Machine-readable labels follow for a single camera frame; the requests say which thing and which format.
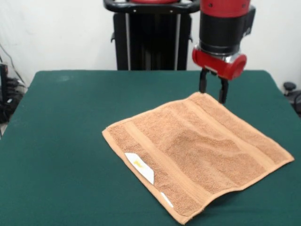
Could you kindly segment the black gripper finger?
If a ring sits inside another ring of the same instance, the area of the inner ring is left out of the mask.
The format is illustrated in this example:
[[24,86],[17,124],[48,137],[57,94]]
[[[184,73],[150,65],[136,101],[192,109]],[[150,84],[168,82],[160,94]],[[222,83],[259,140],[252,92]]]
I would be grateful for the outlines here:
[[220,89],[219,100],[218,101],[221,104],[225,104],[227,94],[228,94],[228,89],[229,89],[229,83],[228,83],[227,79],[220,78],[220,80],[221,80],[221,89]]
[[206,93],[206,87],[207,87],[207,80],[206,75],[208,73],[208,70],[203,68],[200,72],[200,78],[199,78],[199,91],[200,93]]

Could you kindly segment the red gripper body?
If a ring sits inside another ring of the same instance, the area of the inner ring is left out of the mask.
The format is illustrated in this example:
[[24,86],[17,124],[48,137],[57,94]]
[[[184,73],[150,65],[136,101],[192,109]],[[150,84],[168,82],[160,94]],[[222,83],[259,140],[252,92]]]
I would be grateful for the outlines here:
[[198,66],[208,69],[227,80],[239,77],[247,62],[247,57],[244,54],[236,53],[227,57],[217,57],[197,48],[192,51],[192,59]]

